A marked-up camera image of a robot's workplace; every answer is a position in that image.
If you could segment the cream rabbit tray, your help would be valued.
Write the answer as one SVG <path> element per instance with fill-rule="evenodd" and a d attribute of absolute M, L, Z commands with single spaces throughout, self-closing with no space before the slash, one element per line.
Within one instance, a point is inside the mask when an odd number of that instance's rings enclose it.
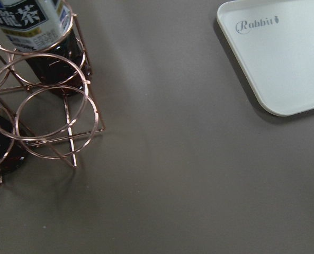
<path fill-rule="evenodd" d="M 314 1 L 230 1 L 217 22 L 262 108 L 314 109 Z"/>

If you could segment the tea bottle lower left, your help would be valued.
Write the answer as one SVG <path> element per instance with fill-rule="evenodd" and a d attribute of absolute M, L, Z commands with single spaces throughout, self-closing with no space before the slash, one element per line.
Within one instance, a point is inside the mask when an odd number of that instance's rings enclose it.
<path fill-rule="evenodd" d="M 0 1 L 0 30 L 13 45 L 0 50 L 13 55 L 30 55 L 26 62 L 42 86 L 58 85 L 57 95 L 83 90 L 77 65 L 90 76 L 86 52 L 73 30 L 73 12 L 66 1 Z"/>

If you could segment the tea bottle lower right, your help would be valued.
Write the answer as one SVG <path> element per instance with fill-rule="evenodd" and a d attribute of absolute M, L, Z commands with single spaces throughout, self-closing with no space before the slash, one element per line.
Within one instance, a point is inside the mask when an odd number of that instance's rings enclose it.
<path fill-rule="evenodd" d="M 25 161 L 27 151 L 18 141 L 0 133 L 0 175 L 17 170 Z"/>

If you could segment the tea bottle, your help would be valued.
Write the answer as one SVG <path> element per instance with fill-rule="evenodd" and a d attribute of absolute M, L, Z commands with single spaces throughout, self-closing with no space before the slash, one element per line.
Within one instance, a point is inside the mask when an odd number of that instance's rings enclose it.
<path fill-rule="evenodd" d="M 0 50 L 13 55 L 30 55 L 26 62 L 42 86 L 58 85 L 57 95 L 83 90 L 77 65 L 90 76 L 86 52 L 73 30 L 73 12 L 66 1 L 0 1 L 0 30 L 13 45 Z"/>
<path fill-rule="evenodd" d="M 0 133 L 0 175 L 17 170 L 25 161 L 27 151 L 18 141 Z"/>

